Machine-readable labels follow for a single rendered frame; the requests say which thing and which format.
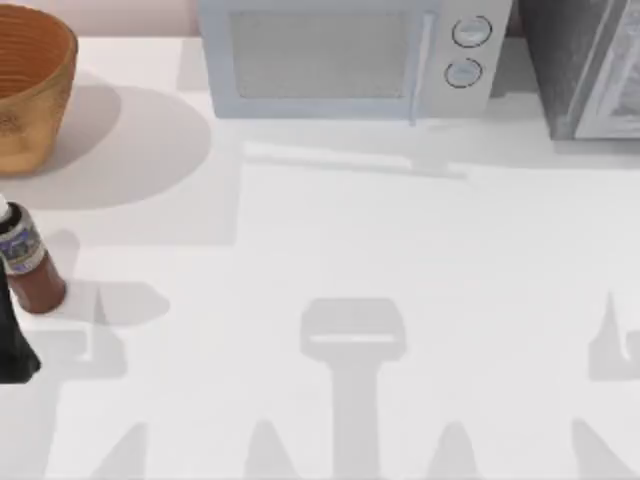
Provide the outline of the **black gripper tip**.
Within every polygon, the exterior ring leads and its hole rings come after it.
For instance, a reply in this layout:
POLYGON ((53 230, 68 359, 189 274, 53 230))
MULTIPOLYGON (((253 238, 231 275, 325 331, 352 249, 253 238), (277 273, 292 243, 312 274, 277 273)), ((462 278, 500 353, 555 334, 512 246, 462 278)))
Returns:
POLYGON ((0 385, 26 384, 41 369, 17 320, 8 278, 0 260, 0 385))

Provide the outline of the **microwave oven door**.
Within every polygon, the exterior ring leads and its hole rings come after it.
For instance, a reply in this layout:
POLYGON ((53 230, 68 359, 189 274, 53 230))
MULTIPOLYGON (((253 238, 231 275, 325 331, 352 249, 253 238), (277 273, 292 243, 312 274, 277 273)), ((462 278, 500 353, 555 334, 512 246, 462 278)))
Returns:
POLYGON ((198 0, 221 119, 406 119, 440 0, 198 0))

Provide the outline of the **round microwave knob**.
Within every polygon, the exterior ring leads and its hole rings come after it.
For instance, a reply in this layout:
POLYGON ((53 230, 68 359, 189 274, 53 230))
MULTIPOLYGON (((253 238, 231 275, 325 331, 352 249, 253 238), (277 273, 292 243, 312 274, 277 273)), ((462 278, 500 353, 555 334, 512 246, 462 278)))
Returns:
POLYGON ((454 89, 466 89, 475 85, 483 76, 482 65, 471 58, 452 61, 444 71, 444 79, 454 89))
POLYGON ((452 39, 461 48, 476 48, 486 43, 492 35, 491 22, 484 16, 458 20, 452 29, 452 39))

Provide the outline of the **brown sauce bottle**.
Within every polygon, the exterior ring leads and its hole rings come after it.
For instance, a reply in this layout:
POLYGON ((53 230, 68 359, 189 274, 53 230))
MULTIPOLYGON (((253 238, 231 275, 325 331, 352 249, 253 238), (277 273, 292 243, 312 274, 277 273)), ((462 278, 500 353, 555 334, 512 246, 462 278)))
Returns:
POLYGON ((31 314, 58 308, 66 296, 66 282, 30 214, 0 194, 0 259, 19 305, 31 314))

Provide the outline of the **grey cabinet door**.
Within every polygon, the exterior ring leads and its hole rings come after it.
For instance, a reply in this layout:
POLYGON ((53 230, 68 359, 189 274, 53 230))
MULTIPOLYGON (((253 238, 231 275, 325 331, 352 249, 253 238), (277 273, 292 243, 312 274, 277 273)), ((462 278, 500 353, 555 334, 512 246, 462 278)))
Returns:
POLYGON ((589 73, 575 137, 640 140, 640 0, 611 0, 589 73))

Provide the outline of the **woven wicker basket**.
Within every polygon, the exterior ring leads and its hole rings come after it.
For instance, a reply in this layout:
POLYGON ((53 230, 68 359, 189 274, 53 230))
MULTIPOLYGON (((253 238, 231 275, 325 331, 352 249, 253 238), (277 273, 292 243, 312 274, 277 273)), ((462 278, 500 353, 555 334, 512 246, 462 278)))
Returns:
POLYGON ((50 157, 75 79, 78 39, 59 18, 0 2, 0 176, 50 157))

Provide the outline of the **pale microwave oven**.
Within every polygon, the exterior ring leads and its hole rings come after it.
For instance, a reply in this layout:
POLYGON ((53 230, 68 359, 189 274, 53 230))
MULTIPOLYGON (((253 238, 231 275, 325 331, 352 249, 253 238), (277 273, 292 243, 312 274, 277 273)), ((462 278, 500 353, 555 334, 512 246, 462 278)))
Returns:
POLYGON ((198 0, 215 114, 471 118, 513 0, 198 0))

